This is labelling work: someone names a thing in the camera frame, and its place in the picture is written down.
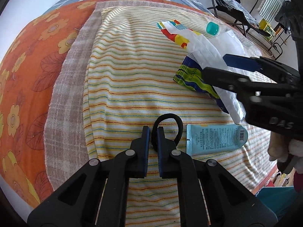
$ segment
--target black hair tie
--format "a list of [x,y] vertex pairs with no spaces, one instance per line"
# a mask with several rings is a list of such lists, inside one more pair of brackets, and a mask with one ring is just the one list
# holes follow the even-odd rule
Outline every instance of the black hair tie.
[[158,125],[160,124],[160,122],[162,122],[163,120],[167,120],[167,119],[174,119],[178,125],[178,134],[176,135],[176,138],[174,140],[175,145],[177,146],[181,140],[182,133],[183,133],[183,122],[182,122],[181,118],[176,114],[171,114],[171,113],[163,114],[157,118],[157,120],[155,121],[154,126],[152,128],[152,131],[151,131],[152,132],[151,133],[151,144],[156,152],[158,152],[157,128],[158,128]]

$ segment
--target striped blanket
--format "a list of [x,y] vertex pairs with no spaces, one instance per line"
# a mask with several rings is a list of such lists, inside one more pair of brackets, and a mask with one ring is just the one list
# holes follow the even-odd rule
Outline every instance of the striped blanket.
[[[232,124],[206,94],[190,91],[173,81],[186,51],[167,39],[157,27],[161,20],[177,19],[205,34],[208,17],[180,9],[147,6],[115,6],[102,10],[84,83],[83,120],[90,158],[107,160],[129,148],[164,113],[179,115],[184,133],[178,149],[186,148],[187,124]],[[255,74],[254,80],[269,81]],[[161,123],[166,137],[174,139],[177,125]],[[253,190],[274,167],[266,149],[270,132],[242,124],[248,142],[236,151],[193,158],[218,160],[249,190]],[[158,158],[151,148],[145,179],[131,179],[128,191],[127,226],[180,226],[176,180],[162,180]]]

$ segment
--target barcode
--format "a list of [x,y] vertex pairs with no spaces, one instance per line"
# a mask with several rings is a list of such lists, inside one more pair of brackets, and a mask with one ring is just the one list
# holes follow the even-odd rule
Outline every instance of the barcode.
[[240,130],[240,141],[244,141],[244,130]]

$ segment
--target metal rivet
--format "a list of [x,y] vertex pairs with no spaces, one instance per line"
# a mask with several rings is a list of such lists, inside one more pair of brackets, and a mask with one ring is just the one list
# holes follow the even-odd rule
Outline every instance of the metal rivet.
[[126,151],[125,151],[125,154],[126,154],[127,156],[132,156],[132,155],[134,155],[134,153],[135,153],[135,151],[132,150],[132,149],[129,149],[129,150],[126,150]]
[[249,98],[252,102],[255,102],[255,103],[258,103],[258,102],[261,102],[262,101],[262,98],[261,97],[258,97],[258,96],[251,96]]
[[174,149],[174,150],[172,151],[172,155],[178,156],[178,155],[180,155],[180,154],[181,154],[181,151],[178,150],[178,149]]
[[91,160],[89,161],[89,164],[90,164],[91,166],[96,166],[96,165],[98,165],[98,163],[99,163],[99,160],[98,160],[98,159],[91,159]]
[[208,164],[209,166],[215,166],[215,165],[217,164],[217,162],[216,162],[214,159],[209,159],[209,160],[207,161],[207,164]]
[[239,82],[247,82],[248,80],[246,78],[239,78],[238,81]]

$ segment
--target plaid blanket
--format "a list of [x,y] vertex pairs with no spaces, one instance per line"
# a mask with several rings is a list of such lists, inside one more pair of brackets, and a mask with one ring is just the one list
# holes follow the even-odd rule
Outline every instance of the plaid blanket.
[[223,7],[227,7],[229,11],[232,9],[239,10],[244,13],[244,16],[249,24],[252,26],[259,28],[259,24],[254,17],[250,15],[250,13],[243,8],[243,6],[235,0],[216,0],[217,4]]

